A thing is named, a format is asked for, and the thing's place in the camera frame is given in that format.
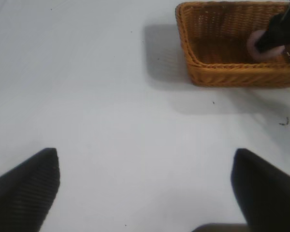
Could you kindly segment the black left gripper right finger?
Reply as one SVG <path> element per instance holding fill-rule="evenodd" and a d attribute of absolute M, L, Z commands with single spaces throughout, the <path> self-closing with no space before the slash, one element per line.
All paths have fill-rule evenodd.
<path fill-rule="evenodd" d="M 248 149 L 233 159 L 231 183 L 252 232 L 290 232 L 290 176 Z"/>

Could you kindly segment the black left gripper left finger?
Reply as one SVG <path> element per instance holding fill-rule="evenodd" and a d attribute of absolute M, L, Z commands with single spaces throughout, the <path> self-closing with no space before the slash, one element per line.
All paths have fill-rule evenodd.
<path fill-rule="evenodd" d="M 0 176 L 0 232 L 38 232 L 59 186 L 55 148 L 39 151 Z"/>

